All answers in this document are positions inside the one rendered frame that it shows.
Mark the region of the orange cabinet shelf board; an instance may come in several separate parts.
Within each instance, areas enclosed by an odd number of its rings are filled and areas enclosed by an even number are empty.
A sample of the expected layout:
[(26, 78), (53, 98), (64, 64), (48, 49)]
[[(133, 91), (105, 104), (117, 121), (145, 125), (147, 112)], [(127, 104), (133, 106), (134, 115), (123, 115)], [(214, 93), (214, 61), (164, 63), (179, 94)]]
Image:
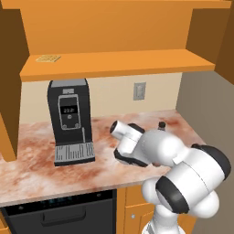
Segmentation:
[(20, 72), (23, 82), (208, 71), (215, 64), (186, 49), (62, 54), (56, 62), (30, 56)]

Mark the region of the orange cabinet door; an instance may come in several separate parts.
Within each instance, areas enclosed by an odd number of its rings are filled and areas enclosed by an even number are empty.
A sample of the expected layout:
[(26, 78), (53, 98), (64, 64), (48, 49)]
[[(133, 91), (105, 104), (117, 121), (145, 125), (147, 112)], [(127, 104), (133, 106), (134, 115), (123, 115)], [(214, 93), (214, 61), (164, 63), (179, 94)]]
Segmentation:
[(7, 9), (0, 0), (0, 154), (6, 162), (17, 158), (20, 71), (28, 57), (21, 12)]
[(234, 0), (229, 8), (194, 9), (186, 48), (215, 65), (234, 85)]

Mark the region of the black coffee machine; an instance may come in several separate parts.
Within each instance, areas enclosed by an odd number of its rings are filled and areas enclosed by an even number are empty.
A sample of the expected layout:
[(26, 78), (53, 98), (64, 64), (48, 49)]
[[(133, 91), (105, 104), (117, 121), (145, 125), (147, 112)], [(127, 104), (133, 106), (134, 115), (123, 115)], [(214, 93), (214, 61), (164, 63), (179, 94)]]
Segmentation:
[(48, 108), (56, 144), (54, 165), (93, 162), (87, 80), (52, 80), (48, 85)]

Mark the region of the orange base cupboard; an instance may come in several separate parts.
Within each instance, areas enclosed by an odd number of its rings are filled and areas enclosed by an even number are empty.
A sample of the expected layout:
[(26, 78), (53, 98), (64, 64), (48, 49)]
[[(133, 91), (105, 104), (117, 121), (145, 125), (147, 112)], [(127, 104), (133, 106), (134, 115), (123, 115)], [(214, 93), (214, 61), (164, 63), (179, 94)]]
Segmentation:
[(154, 205), (147, 203), (140, 186), (117, 189), (116, 234), (141, 234), (154, 214)]

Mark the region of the orange cupboard door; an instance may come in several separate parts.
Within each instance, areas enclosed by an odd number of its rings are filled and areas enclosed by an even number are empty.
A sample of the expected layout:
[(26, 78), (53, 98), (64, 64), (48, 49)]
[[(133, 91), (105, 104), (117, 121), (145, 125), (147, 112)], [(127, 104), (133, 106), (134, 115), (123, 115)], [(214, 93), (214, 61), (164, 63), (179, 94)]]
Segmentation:
[(140, 204), (125, 208), (124, 234), (141, 234), (144, 226), (150, 221), (154, 213), (152, 204)]

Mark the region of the black dishwasher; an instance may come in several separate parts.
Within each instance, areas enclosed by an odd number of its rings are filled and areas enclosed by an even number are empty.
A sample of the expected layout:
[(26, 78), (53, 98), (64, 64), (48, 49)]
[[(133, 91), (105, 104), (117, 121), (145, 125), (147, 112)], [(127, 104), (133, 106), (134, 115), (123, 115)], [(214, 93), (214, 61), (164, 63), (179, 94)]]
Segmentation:
[(2, 207), (12, 234), (115, 234), (117, 190)]

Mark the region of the grey wall socket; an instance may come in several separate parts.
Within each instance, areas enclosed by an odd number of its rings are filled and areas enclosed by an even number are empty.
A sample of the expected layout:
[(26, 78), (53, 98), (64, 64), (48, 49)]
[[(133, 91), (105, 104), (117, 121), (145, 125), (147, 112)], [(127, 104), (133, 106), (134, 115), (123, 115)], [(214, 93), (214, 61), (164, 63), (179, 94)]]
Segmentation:
[(140, 101), (144, 99), (146, 83), (135, 83), (133, 88), (133, 99)]

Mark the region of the orange open wall cabinet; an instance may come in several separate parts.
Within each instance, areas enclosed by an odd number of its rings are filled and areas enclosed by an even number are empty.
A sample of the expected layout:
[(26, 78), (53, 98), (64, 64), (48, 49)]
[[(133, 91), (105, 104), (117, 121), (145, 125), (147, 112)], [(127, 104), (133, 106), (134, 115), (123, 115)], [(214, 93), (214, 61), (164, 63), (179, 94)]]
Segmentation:
[(4, 0), (19, 9), (30, 56), (186, 49), (194, 9), (229, 0)]

